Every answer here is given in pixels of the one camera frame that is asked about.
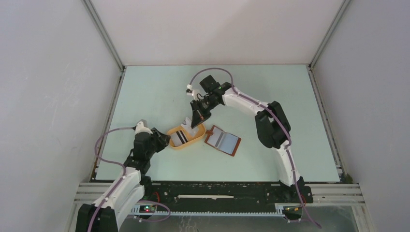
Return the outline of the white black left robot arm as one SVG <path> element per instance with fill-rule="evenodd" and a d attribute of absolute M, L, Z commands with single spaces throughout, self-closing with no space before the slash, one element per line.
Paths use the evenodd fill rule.
<path fill-rule="evenodd" d="M 98 157 L 99 160 L 121 167 L 118 178 L 93 203 L 83 204 L 78 211 L 75 231 L 118 232 L 131 209 L 139 202 L 168 207 L 149 201 L 153 195 L 151 178 L 146 175 L 154 154 L 164 150 L 171 140 L 156 128 L 134 126 L 133 148 L 124 163 Z"/>

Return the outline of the brown leather card holder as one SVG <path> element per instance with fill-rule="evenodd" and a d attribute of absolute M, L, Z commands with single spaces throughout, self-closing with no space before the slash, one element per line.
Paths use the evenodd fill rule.
<path fill-rule="evenodd" d="M 232 157 L 235 156 L 242 140 L 240 137 L 225 132 L 215 125 L 207 130 L 206 134 L 205 143 L 207 145 Z"/>

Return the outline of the white striped credit cards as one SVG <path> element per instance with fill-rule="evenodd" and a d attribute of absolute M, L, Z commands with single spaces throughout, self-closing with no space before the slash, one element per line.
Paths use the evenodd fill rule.
<path fill-rule="evenodd" d="M 181 148 L 190 142 L 197 133 L 198 129 L 191 128 L 191 120 L 186 117 L 179 126 L 169 130 L 167 134 L 171 137 L 171 147 Z"/>

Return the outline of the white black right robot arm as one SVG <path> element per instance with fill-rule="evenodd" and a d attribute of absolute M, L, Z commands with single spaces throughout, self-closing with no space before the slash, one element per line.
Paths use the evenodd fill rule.
<path fill-rule="evenodd" d="M 301 195 L 300 189 L 304 180 L 299 174 L 290 151 L 292 144 L 290 137 L 290 124 L 281 105 L 277 101 L 267 103 L 259 101 L 242 93 L 233 84 L 225 82 L 220 84 L 211 75 L 200 82 L 205 91 L 202 96 L 187 85 L 186 93 L 193 96 L 190 102 L 192 108 L 191 127 L 195 128 L 211 117 L 211 110 L 218 105 L 230 106 L 255 120 L 259 141 L 267 148 L 278 152 L 279 182 L 282 198 L 287 202 L 294 202 Z"/>

